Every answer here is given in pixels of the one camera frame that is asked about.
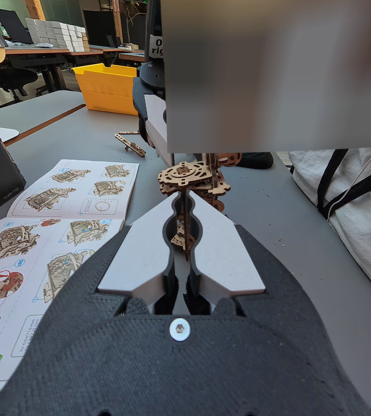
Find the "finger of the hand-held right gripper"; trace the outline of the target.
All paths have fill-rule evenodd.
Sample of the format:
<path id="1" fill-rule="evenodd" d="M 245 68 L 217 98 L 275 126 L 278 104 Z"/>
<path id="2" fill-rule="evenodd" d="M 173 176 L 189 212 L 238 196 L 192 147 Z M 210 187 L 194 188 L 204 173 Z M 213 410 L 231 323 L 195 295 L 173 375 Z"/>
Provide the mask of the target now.
<path id="1" fill-rule="evenodd" d="M 166 110 L 166 102 L 153 94 L 145 94 L 147 120 L 145 121 L 148 143 L 154 146 L 157 156 L 161 157 L 167 167 L 174 163 L 173 153 L 168 152 L 167 147 L 167 125 L 163 119 Z"/>

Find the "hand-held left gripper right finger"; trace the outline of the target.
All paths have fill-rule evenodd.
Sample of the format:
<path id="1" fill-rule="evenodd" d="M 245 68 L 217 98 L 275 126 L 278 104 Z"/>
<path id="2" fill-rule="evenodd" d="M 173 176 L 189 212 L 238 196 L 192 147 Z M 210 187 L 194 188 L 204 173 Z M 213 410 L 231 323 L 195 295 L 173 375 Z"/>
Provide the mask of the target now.
<path id="1" fill-rule="evenodd" d="M 195 239 L 185 295 L 190 314 L 209 315 L 223 298 L 263 293 L 265 285 L 233 221 L 193 191 L 186 195 Z"/>

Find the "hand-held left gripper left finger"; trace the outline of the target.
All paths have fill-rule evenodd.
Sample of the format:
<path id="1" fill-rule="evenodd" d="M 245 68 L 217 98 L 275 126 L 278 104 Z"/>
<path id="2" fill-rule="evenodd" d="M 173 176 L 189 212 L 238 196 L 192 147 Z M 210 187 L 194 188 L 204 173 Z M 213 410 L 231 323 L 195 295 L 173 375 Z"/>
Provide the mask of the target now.
<path id="1" fill-rule="evenodd" d="M 98 291 L 138 297 L 157 315 L 171 315 L 178 295 L 172 238 L 177 234 L 181 194 L 175 192 L 127 231 Z"/>

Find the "wooden mechanical puzzle model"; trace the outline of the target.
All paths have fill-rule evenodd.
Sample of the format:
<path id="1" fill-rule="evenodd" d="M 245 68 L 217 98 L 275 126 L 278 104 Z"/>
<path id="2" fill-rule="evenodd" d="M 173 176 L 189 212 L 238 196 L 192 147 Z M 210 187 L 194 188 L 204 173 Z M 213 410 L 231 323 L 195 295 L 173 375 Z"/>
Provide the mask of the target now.
<path id="1" fill-rule="evenodd" d="M 187 261 L 195 238 L 189 231 L 190 219 L 186 212 L 185 192 L 195 192 L 209 205 L 222 212 L 224 204 L 218 197 L 225 195 L 230 190 L 230 185 L 226 184 L 220 167 L 237 165 L 242 153 L 203 153 L 202 158 L 202 161 L 181 162 L 158 175 L 162 194 L 170 196 L 176 192 L 181 193 L 176 208 L 177 233 L 171 238 L 171 242 L 183 249 Z"/>

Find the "illustrated instruction booklet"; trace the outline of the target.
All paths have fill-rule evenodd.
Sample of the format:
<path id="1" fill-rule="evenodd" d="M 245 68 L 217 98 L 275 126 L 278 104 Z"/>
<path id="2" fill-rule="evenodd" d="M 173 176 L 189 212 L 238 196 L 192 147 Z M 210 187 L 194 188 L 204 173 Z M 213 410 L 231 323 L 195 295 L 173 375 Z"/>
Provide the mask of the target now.
<path id="1" fill-rule="evenodd" d="M 61 160 L 0 220 L 0 390 L 64 284 L 122 228 L 138 169 Z"/>

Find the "adjacent grey desk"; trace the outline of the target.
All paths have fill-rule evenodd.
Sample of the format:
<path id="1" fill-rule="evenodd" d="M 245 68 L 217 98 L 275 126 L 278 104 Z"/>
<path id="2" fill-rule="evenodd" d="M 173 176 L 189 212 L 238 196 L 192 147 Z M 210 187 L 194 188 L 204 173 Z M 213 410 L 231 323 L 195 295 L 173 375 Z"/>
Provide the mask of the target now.
<path id="1" fill-rule="evenodd" d="M 63 90 L 0 108 L 0 128 L 19 132 L 16 137 L 6 141 L 5 146 L 16 143 L 85 106 L 81 92 Z"/>

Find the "long wooden strip with peg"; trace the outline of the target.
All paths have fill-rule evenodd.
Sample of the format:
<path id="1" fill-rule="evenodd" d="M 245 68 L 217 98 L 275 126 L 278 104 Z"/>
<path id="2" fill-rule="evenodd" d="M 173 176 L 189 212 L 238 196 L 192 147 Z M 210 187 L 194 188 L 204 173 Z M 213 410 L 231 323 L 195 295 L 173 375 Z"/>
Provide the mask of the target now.
<path id="1" fill-rule="evenodd" d="M 146 155 L 146 151 L 144 151 L 144 149 L 142 149 L 139 145 L 137 145 L 134 142 L 128 141 L 125 136 L 127 135 L 119 135 L 118 133 L 114 134 L 115 138 L 117 140 L 119 140 L 121 143 L 124 144 L 125 146 L 125 150 L 132 150 L 134 153 L 138 154 L 141 157 L 145 157 Z"/>

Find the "yellow plastic bin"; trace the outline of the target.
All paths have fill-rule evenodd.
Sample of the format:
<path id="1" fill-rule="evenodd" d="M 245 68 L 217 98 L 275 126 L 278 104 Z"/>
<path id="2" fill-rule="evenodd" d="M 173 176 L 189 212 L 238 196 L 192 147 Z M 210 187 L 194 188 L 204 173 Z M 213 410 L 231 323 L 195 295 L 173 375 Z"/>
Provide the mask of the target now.
<path id="1" fill-rule="evenodd" d="M 138 115 L 132 98 L 134 67 L 99 63 L 74 67 L 73 71 L 89 110 Z"/>

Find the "stack of small white boxes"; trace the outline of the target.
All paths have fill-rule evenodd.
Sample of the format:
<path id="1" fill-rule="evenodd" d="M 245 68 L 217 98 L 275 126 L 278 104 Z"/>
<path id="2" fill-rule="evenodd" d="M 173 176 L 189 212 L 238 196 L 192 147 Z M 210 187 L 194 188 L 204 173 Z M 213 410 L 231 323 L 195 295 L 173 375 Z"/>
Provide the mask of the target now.
<path id="1" fill-rule="evenodd" d="M 72 24 L 26 18 L 34 44 L 50 44 L 70 52 L 89 52 L 86 30 Z"/>

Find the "black wrist rest pad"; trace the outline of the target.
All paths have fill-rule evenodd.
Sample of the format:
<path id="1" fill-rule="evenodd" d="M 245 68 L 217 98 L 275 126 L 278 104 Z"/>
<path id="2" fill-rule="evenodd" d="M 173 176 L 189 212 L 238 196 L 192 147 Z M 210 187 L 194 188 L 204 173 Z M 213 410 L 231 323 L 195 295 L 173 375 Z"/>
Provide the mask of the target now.
<path id="1" fill-rule="evenodd" d="M 247 169 L 269 169 L 273 166 L 273 156 L 270 152 L 247 152 L 242 153 L 242 157 L 237 166 Z"/>

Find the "wooden pillar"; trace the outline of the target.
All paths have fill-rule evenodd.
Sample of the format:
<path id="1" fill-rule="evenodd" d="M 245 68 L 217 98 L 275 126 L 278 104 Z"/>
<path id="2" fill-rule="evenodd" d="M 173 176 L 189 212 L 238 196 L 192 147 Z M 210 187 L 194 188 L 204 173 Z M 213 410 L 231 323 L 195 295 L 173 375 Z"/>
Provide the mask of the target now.
<path id="1" fill-rule="evenodd" d="M 25 0 L 25 4 L 30 18 L 35 20 L 45 20 L 45 15 L 40 0 Z"/>

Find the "person's white shirt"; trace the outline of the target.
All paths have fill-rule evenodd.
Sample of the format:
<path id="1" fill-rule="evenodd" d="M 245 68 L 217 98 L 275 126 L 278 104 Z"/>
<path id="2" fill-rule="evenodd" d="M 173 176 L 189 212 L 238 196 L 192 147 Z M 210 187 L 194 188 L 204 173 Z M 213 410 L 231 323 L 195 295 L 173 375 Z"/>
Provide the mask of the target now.
<path id="1" fill-rule="evenodd" d="M 371 148 L 292 151 L 293 179 L 371 280 Z"/>

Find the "black office chair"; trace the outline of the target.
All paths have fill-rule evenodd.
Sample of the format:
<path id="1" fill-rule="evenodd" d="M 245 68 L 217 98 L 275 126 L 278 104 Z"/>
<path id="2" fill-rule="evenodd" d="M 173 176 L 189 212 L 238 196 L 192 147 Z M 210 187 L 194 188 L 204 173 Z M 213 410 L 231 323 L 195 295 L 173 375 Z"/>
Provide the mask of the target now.
<path id="1" fill-rule="evenodd" d="M 0 69 L 0 88 L 6 92 L 12 92 L 14 100 L 1 107 L 6 107 L 14 103 L 21 102 L 15 90 L 19 91 L 21 96 L 27 96 L 27 92 L 23 89 L 26 84 L 33 83 L 38 80 L 38 75 L 32 70 L 4 68 Z"/>

